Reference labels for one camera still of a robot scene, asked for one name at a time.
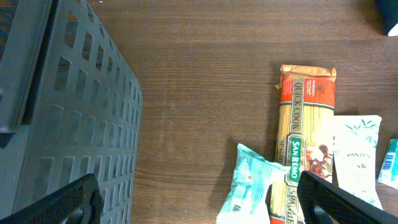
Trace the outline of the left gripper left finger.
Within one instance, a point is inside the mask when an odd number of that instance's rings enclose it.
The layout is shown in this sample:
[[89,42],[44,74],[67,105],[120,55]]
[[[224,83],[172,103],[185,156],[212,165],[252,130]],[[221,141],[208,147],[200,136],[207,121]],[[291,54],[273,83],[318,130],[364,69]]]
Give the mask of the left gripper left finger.
[[94,174],[86,174],[1,223],[94,223],[101,220],[104,200]]

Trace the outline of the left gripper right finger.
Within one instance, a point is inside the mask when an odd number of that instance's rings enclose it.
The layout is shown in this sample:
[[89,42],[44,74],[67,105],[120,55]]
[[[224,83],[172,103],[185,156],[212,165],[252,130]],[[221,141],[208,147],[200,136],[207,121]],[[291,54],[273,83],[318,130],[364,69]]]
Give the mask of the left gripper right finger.
[[297,195],[306,224],[396,224],[397,217],[355,197],[319,176],[303,171]]

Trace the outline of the small teal tissue pack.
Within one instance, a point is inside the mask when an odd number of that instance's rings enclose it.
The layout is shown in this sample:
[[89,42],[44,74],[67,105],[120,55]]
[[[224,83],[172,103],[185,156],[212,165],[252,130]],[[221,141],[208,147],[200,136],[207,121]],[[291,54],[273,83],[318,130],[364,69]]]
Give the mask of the small teal tissue pack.
[[397,189],[397,139],[389,142],[377,181]]

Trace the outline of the light teal snack pouch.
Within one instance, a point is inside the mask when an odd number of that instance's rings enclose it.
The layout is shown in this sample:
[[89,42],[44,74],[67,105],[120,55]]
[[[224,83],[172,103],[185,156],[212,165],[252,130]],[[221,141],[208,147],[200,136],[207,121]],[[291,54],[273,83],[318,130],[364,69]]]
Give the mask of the light teal snack pouch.
[[244,144],[238,144],[231,190],[216,218],[216,223],[270,223],[266,205],[267,191],[289,171],[290,167],[269,162]]

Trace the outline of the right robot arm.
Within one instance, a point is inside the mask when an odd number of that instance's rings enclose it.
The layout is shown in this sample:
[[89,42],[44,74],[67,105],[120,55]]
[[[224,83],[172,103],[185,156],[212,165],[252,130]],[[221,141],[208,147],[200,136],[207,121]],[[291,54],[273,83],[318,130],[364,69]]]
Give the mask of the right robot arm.
[[375,0],[382,17],[384,33],[389,37],[397,36],[397,0]]

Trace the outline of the red spaghetti packet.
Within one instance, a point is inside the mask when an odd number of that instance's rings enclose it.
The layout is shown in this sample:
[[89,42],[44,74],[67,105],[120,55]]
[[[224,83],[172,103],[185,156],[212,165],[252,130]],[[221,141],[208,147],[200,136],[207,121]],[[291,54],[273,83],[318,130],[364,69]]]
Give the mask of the red spaghetti packet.
[[328,182],[333,178],[336,70],[282,65],[280,71],[275,160],[290,171],[272,184],[270,219],[271,223],[303,223],[297,196],[301,173],[309,171]]

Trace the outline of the white cosmetic tube gold cap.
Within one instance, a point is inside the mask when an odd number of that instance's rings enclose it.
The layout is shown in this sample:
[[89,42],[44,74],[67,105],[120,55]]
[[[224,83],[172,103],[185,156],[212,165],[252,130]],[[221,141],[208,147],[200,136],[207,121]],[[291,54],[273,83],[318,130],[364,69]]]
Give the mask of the white cosmetic tube gold cap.
[[382,118],[335,116],[334,162],[339,188],[382,209],[376,192],[376,148]]

